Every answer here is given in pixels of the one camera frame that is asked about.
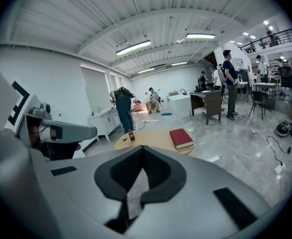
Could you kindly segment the black metal chair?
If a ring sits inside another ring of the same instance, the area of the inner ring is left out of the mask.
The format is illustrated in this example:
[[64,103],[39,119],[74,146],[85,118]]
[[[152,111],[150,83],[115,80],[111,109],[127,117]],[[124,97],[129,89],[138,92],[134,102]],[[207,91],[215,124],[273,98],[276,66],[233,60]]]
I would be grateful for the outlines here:
[[261,108],[261,119],[263,120],[263,116],[266,112],[266,103],[268,100],[269,95],[265,92],[261,91],[252,91],[251,92],[251,98],[252,98],[252,107],[249,112],[249,116],[251,115],[251,112],[255,111],[256,106],[259,106]]

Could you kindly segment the black backpack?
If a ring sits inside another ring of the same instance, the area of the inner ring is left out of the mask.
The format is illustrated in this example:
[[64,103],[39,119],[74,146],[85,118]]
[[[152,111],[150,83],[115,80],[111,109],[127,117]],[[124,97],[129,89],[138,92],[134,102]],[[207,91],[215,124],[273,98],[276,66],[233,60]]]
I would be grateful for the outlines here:
[[114,91],[115,97],[118,98],[120,95],[128,96],[129,98],[134,98],[135,96],[125,87],[120,87]]

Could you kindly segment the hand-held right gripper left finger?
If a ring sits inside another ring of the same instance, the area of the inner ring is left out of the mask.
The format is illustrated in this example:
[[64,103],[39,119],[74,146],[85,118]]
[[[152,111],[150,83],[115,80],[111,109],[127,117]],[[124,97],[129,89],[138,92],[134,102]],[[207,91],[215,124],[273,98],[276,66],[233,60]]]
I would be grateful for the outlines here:
[[127,195],[106,197],[95,182],[95,171],[112,151],[86,158],[48,162],[9,132],[0,132],[0,200],[27,234],[3,228],[11,239],[144,239],[130,233]]

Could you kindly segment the dark wooden vanity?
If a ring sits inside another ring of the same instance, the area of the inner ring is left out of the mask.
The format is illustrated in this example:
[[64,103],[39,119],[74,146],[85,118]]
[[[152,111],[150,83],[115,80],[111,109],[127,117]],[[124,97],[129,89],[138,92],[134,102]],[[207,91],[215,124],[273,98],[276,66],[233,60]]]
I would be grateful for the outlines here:
[[222,95],[219,90],[190,92],[191,98],[191,115],[195,115],[195,110],[205,107],[206,125],[209,124],[209,118],[218,115],[221,121],[221,101]]

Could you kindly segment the red hardcover book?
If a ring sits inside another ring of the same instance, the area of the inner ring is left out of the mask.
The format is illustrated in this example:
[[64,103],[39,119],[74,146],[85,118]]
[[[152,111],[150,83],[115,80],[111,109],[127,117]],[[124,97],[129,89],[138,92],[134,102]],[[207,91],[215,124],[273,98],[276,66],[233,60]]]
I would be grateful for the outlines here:
[[170,137],[176,149],[192,146],[194,143],[193,139],[183,128],[171,130]]

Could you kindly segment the black balcony railing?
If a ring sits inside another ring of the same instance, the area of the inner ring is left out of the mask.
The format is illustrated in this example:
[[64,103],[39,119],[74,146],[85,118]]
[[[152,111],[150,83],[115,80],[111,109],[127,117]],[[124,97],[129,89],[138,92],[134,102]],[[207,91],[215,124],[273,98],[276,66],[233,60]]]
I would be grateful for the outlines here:
[[292,28],[268,34],[267,36],[255,41],[249,41],[246,44],[239,46],[239,49],[245,54],[250,54],[290,43],[292,43]]

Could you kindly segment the wooden coffee table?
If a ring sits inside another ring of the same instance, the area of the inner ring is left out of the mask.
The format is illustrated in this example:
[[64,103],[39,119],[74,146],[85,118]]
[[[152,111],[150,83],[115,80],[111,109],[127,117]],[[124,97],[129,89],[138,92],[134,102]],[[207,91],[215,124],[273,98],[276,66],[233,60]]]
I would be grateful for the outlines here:
[[193,144],[192,146],[176,149],[170,137],[169,129],[164,129],[164,130],[159,130],[159,131],[138,130],[138,131],[133,131],[133,133],[135,136],[134,141],[130,140],[128,133],[124,134],[115,143],[114,145],[115,150],[120,150],[120,149],[139,146],[139,145],[147,145],[151,147],[174,151],[182,155],[187,155],[193,150],[195,146],[195,144]]

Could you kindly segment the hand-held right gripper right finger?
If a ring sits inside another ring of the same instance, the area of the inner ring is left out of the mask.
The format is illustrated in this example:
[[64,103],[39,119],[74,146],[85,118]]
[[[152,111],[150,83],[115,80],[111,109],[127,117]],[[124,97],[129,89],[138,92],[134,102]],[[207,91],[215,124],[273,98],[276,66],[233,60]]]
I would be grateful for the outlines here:
[[127,229],[128,239],[223,239],[240,231],[214,191],[227,188],[256,217],[269,208],[253,188],[218,165],[158,148],[187,173],[181,191],[164,203],[146,204]]

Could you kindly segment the white table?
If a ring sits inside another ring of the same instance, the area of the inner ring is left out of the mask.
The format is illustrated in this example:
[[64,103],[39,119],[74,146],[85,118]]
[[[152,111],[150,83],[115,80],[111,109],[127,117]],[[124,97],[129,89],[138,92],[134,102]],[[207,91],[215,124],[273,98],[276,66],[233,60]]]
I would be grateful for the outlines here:
[[255,85],[254,85],[255,91],[260,91],[260,92],[266,93],[269,96],[275,96],[276,87],[277,87],[277,85],[275,83],[259,82],[259,83],[255,83]]

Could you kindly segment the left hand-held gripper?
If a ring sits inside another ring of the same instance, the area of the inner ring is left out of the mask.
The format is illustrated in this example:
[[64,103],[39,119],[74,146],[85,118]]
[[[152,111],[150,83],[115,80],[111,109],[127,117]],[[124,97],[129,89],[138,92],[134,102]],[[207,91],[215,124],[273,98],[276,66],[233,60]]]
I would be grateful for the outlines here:
[[79,143],[97,136],[94,126],[69,123],[49,124],[51,107],[41,102],[20,80],[11,86],[19,95],[5,127],[11,129],[26,147],[39,150],[47,159],[60,159],[57,143]]

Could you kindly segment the white sink cabinet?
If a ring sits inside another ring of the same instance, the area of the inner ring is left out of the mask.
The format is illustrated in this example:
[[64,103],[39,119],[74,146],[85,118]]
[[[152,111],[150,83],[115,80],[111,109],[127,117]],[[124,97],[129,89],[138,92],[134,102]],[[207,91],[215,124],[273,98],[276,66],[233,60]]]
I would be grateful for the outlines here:
[[121,125],[120,118],[116,108],[105,109],[100,113],[95,113],[88,117],[88,125],[97,129],[97,140],[104,135],[107,141],[110,141],[111,134],[117,127]]

